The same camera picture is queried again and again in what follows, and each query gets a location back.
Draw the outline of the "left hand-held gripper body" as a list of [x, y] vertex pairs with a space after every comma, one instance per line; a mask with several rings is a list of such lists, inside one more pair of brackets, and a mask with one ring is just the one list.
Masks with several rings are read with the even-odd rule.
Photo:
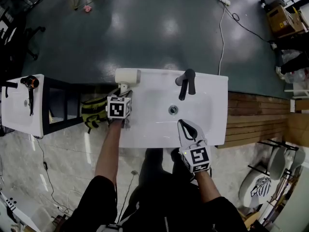
[[132, 111], [132, 98], [126, 97], [128, 92], [126, 91], [125, 94], [118, 97], [107, 97], [106, 112], [108, 125], [111, 125], [115, 120], [121, 120], [122, 128], [130, 129], [128, 117]]

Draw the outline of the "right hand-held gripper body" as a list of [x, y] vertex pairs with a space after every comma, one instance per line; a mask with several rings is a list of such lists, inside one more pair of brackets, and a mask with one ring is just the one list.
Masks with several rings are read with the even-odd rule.
[[195, 174], [201, 171], [207, 171], [211, 168], [211, 150], [207, 146], [202, 128], [192, 121], [185, 120], [188, 124], [197, 130], [195, 140], [180, 140], [181, 147], [179, 154], [188, 170]]

